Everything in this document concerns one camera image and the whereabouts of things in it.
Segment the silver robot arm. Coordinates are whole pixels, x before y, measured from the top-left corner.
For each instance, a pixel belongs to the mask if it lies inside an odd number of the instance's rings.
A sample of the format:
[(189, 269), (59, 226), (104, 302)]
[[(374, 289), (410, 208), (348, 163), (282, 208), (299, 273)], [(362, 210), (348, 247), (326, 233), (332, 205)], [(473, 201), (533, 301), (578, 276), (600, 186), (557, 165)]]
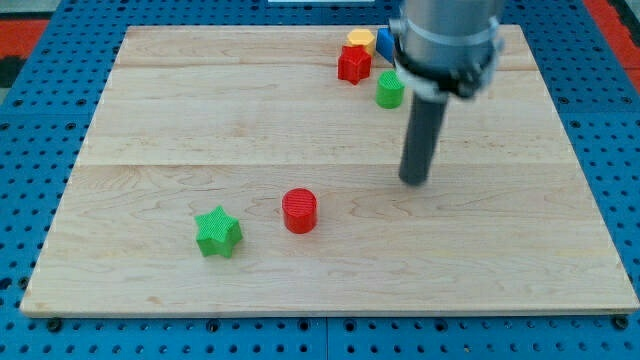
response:
[(471, 99), (487, 87), (499, 62), (503, 0), (404, 0), (389, 20), (394, 67), (421, 99)]

